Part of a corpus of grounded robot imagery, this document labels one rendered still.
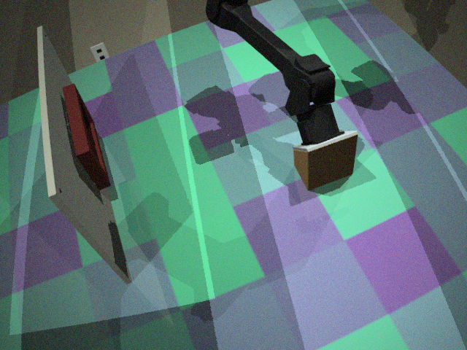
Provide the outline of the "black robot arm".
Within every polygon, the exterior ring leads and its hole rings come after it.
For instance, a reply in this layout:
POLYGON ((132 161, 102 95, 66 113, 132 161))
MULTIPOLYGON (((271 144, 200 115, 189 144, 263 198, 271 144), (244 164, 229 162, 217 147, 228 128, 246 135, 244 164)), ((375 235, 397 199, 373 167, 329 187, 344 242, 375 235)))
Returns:
POLYGON ((298 118, 301 145, 320 144, 345 134, 339 132, 330 104, 335 101, 336 87, 330 66, 316 54, 299 55, 255 19, 247 2, 207 0, 206 14, 214 25, 240 35, 282 73, 290 91, 285 108, 298 118))

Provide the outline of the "dark red rectangular picture frame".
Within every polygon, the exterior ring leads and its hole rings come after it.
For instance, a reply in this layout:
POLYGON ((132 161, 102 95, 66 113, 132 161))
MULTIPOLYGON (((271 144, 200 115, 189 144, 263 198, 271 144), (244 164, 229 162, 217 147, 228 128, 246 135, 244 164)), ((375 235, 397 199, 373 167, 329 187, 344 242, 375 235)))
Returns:
POLYGON ((99 190, 110 187, 95 123, 75 84, 63 87, 69 132, 75 154, 99 190))

